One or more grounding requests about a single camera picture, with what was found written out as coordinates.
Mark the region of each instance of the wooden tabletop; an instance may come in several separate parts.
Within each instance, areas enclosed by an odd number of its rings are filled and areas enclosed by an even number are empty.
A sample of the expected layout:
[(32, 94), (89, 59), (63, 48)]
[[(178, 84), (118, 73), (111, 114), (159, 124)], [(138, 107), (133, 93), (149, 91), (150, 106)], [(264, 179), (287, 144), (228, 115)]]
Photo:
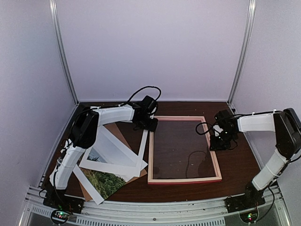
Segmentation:
[[(106, 104), (111, 103), (85, 103), (85, 105), (101, 106)], [(159, 102), (156, 115), (205, 116), (208, 123), (214, 123), (214, 115), (224, 109), (229, 109), (225, 102)], [(132, 150), (138, 150), (141, 137), (132, 136), (132, 129), (128, 125), (123, 127), (122, 123), (119, 123), (118, 127)], [(63, 138), (66, 137), (68, 137), (68, 129)], [(48, 168), (46, 178), (55, 167), (56, 160), (60, 155), (59, 151), (60, 148), (58, 147)], [(191, 185), (148, 185), (146, 175), (125, 185), (108, 200), (120, 202), (174, 202), (241, 194), (245, 191), (247, 182), (252, 180), (260, 171), (243, 134), (239, 134), (237, 148), (231, 151), (219, 151), (216, 152), (216, 155), (222, 173), (221, 182)], [(145, 150), (143, 159), (148, 162), (148, 148)], [(74, 174), (69, 180), (66, 193), (83, 197), (79, 182)]]

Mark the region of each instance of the picture frame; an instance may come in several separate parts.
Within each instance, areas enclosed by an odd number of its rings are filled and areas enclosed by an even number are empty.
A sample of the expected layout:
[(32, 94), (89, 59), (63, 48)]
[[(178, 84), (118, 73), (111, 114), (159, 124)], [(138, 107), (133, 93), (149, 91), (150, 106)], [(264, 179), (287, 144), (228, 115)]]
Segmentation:
[[(205, 123), (204, 116), (156, 116), (158, 123), (160, 121), (198, 121), (204, 122), (202, 124), (203, 130), (208, 131), (207, 124)], [(210, 135), (206, 133), (206, 142), (208, 147), (210, 146)], [(209, 183), (209, 182), (219, 182), (222, 180), (222, 175), (220, 167), (217, 161), (215, 151), (209, 151), (212, 159), (212, 164), (214, 167), (215, 176), (207, 178), (176, 178), (176, 179), (155, 179), (153, 170), (154, 170), (154, 132), (150, 132), (150, 142), (149, 142), (149, 166), (148, 166), (148, 184), (161, 184), (161, 185), (170, 185), (170, 184), (194, 184), (194, 183)]]

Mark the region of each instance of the lavender wall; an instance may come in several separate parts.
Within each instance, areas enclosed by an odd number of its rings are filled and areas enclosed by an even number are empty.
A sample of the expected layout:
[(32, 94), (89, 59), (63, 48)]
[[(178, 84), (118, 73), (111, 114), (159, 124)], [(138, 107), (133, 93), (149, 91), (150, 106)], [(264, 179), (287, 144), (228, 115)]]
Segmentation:
[(48, 0), (0, 0), (0, 219), (16, 225), (74, 108)]
[(145, 85), (159, 86), (161, 100), (228, 98), (247, 0), (64, 0), (57, 7), (79, 100), (125, 100)]
[[(239, 113), (293, 107), (301, 118), (301, 2), (256, 3), (253, 33), (243, 75), (235, 95)], [(272, 133), (250, 133), (261, 165), (276, 144)], [(301, 161), (288, 166), (279, 185), (294, 226), (300, 225)]]

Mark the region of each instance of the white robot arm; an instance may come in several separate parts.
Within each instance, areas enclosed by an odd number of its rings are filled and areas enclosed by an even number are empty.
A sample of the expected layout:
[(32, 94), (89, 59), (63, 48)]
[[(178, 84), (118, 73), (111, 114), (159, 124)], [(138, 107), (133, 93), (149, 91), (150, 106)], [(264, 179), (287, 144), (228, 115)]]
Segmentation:
[(97, 128), (101, 125), (127, 121), (132, 122), (140, 129), (155, 131), (158, 120), (153, 118), (158, 104), (150, 96), (146, 96), (140, 102), (126, 102), (113, 107), (88, 107), (75, 119), (68, 140), (62, 149), (62, 155), (58, 158), (56, 168), (46, 184), (47, 195), (44, 204), (57, 208), (70, 204), (64, 195), (71, 173), (78, 160), (87, 148), (91, 147), (97, 134)]
[[(99, 115), (97, 127), (118, 121), (131, 121), (135, 110), (130, 105), (113, 108), (90, 107), (92, 111)], [(78, 162), (79, 158), (86, 151), (86, 148), (80, 146), (72, 146), (71, 139), (66, 141), (62, 151), (66, 151), (64, 157), (57, 160), (57, 167), (50, 175), (50, 182), (57, 190), (67, 188), (71, 173)]]
[(292, 108), (238, 116), (231, 116), (228, 111), (220, 111), (215, 119), (213, 128), (218, 132), (210, 136), (210, 150), (229, 149), (231, 141), (238, 138), (239, 132), (275, 132), (276, 149), (264, 168), (246, 185), (245, 195), (226, 200), (229, 212), (263, 204), (263, 191), (276, 181), (301, 148), (301, 122), (297, 114)]

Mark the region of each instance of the aluminum frame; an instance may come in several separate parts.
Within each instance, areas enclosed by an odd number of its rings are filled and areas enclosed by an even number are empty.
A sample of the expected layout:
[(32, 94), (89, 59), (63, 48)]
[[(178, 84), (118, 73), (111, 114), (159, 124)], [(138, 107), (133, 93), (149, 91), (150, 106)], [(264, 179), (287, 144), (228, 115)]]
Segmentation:
[[(277, 186), (271, 188), (275, 194), (275, 207), (282, 226), (291, 226), (292, 223)], [(36, 213), (49, 217), (52, 209), (43, 206), (43, 198), (39, 197), (39, 188), (30, 187), (24, 201), (24, 209), (21, 213), (19, 226), (28, 226), (29, 216)], [(201, 201), (188, 202), (111, 202), (105, 201), (96, 205), (93, 201), (85, 202), (81, 214), (74, 214), (69, 223), (75, 225), (131, 225), (131, 226), (175, 226), (198, 225), (202, 222), (224, 222), (227, 216), (237, 215), (238, 212), (228, 213), (224, 199), (215, 198)], [(273, 200), (269, 190), (264, 192), (266, 203), (262, 206), (270, 206)]]
[(64, 46), (63, 46), (61, 28), (60, 28), (57, 8), (56, 8), (56, 0), (49, 0), (49, 4), (50, 4), (50, 12), (51, 12), (52, 20), (53, 20), (53, 25), (55, 27), (56, 41), (57, 41), (57, 45), (59, 48), (60, 59), (62, 62), (64, 75), (66, 77), (67, 85), (68, 85), (69, 91), (71, 92), (74, 104), (77, 105), (79, 103), (79, 101), (76, 96), (74, 85), (73, 85), (73, 82), (72, 82), (72, 79), (70, 76), (70, 70), (68, 67), (67, 58), (66, 58), (66, 54), (65, 54), (65, 50), (64, 50)]
[(254, 24), (255, 8), (256, 8), (256, 0), (249, 0), (249, 10), (248, 10), (247, 18), (246, 18), (246, 29), (245, 29), (244, 40), (243, 40), (243, 44), (241, 47), (241, 52), (240, 52), (240, 56), (239, 56), (239, 61), (238, 61), (233, 85), (232, 85), (231, 92), (230, 92), (230, 95), (228, 98), (228, 104), (230, 106), (232, 106), (233, 99), (234, 99), (235, 93), (237, 91), (238, 83), (239, 83), (239, 80), (240, 80), (240, 77), (241, 77), (241, 74), (243, 71), (244, 63), (246, 60), (246, 53), (247, 53), (248, 46), (250, 43), (250, 38), (251, 38), (253, 24)]

